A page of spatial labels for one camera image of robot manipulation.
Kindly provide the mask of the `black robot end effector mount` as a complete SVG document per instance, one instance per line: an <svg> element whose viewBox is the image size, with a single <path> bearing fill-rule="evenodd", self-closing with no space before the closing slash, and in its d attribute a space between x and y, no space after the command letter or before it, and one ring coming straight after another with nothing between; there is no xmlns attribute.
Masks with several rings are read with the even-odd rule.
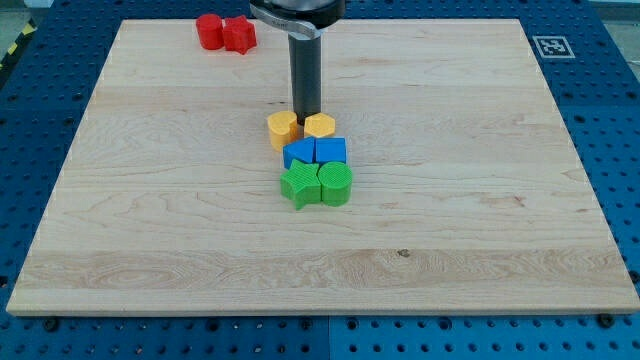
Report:
<svg viewBox="0 0 640 360"><path fill-rule="evenodd" d="M250 0L251 14L296 39L313 40L346 12L345 0Z"/></svg>

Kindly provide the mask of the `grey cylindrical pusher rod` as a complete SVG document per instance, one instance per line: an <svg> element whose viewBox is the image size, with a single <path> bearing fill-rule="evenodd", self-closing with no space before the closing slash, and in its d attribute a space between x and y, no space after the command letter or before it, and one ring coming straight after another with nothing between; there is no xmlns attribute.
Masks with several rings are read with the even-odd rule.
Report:
<svg viewBox="0 0 640 360"><path fill-rule="evenodd" d="M321 38L288 35L293 109L297 123L321 111Z"/></svg>

